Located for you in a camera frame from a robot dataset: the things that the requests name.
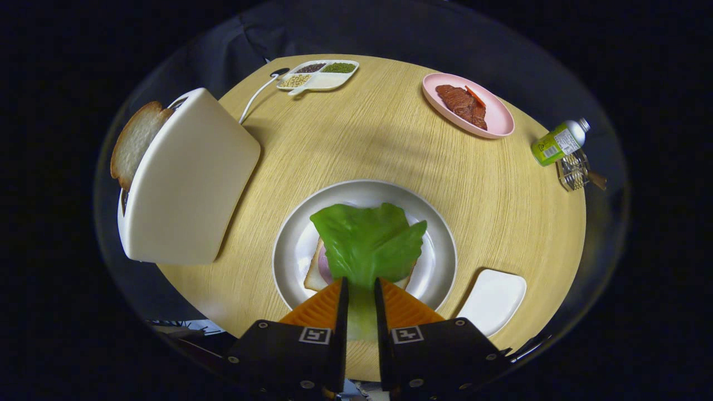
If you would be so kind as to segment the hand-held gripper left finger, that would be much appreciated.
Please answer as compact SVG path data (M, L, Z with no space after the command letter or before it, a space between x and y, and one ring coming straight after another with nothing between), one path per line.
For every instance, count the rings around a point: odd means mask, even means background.
M280 321L255 321L224 356L227 378L262 400L334 400L344 389L349 284L343 277Z

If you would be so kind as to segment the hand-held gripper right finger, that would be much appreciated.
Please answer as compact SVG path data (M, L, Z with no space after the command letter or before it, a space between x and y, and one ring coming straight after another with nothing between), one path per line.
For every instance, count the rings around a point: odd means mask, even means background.
M446 320L382 277L374 296L381 386L391 400L464 400L510 370L470 320Z

